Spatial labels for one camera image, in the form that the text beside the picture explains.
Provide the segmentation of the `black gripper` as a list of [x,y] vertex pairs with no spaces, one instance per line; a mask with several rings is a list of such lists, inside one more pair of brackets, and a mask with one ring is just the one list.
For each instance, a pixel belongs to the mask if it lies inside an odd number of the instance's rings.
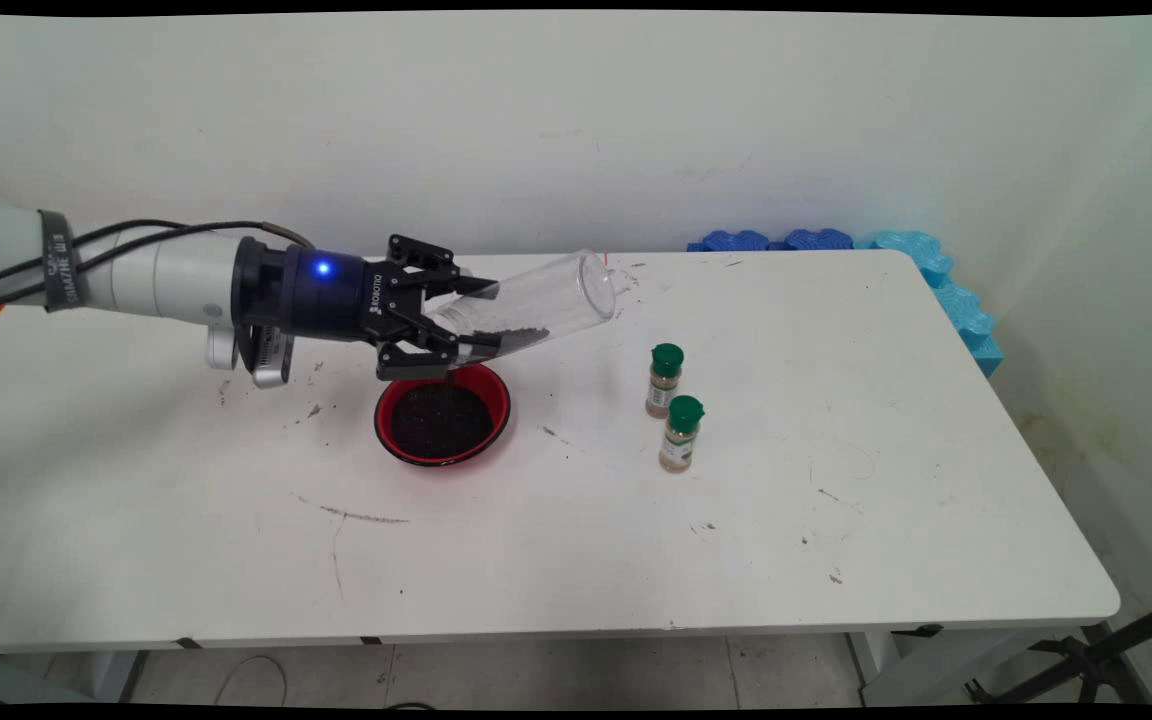
[[503,334],[454,333],[429,316],[406,314],[388,290],[417,288],[426,300],[488,291],[494,279],[472,275],[444,247],[392,234],[387,262],[291,245],[270,249],[243,237],[232,279],[238,334],[274,328],[291,338],[374,344],[379,381],[440,381],[462,366],[502,354]]

